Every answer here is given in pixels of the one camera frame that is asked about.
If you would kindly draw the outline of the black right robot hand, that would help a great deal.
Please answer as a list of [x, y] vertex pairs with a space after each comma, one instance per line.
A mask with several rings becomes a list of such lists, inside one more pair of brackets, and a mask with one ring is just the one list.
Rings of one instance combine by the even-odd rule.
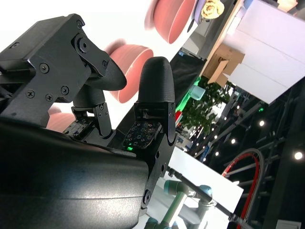
[[127, 79], [78, 14], [36, 22], [0, 54], [0, 226], [131, 229], [176, 141], [170, 63], [149, 58], [128, 132], [104, 91]]

